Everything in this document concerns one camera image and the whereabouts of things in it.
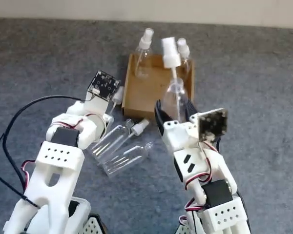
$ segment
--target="gray carpet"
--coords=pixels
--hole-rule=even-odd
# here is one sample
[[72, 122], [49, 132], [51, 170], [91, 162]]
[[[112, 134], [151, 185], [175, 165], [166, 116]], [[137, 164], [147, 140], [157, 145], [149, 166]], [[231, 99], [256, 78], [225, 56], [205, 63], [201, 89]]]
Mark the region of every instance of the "gray carpet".
[[[221, 152], [249, 211], [253, 234], [293, 234], [293, 30], [198, 24], [0, 19], [0, 135], [13, 114], [40, 96], [84, 98], [99, 69], [124, 80], [128, 53], [145, 27], [188, 39], [196, 62], [200, 111], [225, 107]], [[8, 148], [18, 165], [35, 159], [52, 117], [69, 100], [33, 106], [17, 121]], [[120, 109], [117, 123], [124, 118]], [[110, 180], [86, 158], [75, 196], [86, 198], [112, 234], [171, 234], [189, 194], [156, 126], [149, 160]], [[0, 148], [0, 174], [20, 188]], [[0, 184], [0, 232], [19, 198]]]

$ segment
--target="cardboard box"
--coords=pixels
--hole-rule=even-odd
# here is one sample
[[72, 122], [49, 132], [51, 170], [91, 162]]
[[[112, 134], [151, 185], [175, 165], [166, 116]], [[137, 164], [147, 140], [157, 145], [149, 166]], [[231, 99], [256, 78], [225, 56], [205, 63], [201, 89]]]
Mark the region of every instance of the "cardboard box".
[[[154, 106], [161, 99], [171, 80], [171, 70], [165, 69], [162, 55], [151, 56], [152, 69], [149, 77], [140, 79], [134, 75], [134, 55], [130, 54], [127, 67], [122, 112], [126, 117], [155, 119]], [[190, 62], [190, 72], [185, 88], [191, 101], [194, 101], [194, 64]]]

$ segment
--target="white bracket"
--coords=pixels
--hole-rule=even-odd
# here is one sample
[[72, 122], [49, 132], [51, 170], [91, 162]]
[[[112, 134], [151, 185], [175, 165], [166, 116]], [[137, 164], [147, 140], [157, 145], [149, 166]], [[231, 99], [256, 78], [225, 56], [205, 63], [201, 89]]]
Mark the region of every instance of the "white bracket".
[[[81, 149], [45, 141], [36, 159], [36, 166], [24, 195], [42, 207], [48, 205], [49, 234], [63, 234], [68, 221], [68, 206], [84, 162]], [[49, 186], [53, 174], [60, 174], [58, 182]], [[4, 226], [5, 234], [19, 234], [38, 211], [19, 200], [10, 220]]]

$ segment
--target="perforated plate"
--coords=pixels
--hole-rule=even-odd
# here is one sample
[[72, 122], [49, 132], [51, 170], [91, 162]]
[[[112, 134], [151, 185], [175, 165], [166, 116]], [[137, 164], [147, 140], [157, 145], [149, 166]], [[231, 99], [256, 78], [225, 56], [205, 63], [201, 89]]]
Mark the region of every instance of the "perforated plate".
[[103, 234], [96, 218], [89, 218], [88, 222], [84, 226], [83, 234]]
[[191, 234], [190, 229], [186, 226], [179, 225], [175, 234]]

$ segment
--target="empty plastic bottle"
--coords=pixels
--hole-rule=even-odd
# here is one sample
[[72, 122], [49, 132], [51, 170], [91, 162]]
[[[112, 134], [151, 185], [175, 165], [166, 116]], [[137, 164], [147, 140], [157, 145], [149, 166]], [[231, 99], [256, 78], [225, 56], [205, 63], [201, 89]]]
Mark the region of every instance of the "empty plastic bottle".
[[113, 158], [106, 161], [102, 167], [109, 177], [113, 177], [143, 161], [152, 147], [152, 143], [145, 146], [129, 145], [115, 152]]
[[161, 99], [161, 106], [172, 119], [180, 123], [186, 120], [186, 104], [188, 94], [184, 88], [184, 82], [177, 77], [176, 67], [181, 65], [180, 55], [177, 51], [175, 38], [162, 39], [164, 51], [163, 62], [165, 68], [171, 69], [171, 81]]
[[118, 125], [106, 134], [97, 144], [90, 146], [92, 156], [98, 160], [99, 164], [113, 157], [126, 141], [133, 136], [139, 136], [149, 125], [149, 121], [144, 119], [132, 126], [132, 121], [127, 120], [126, 126]]
[[118, 125], [107, 133], [98, 143], [90, 145], [92, 156], [101, 162], [106, 154], [114, 151], [122, 141], [126, 140], [130, 134], [130, 129], [125, 126]]
[[135, 51], [135, 76], [138, 78], [147, 78], [151, 69], [150, 48], [152, 43], [153, 29], [147, 28], [143, 37], [140, 39], [139, 45]]

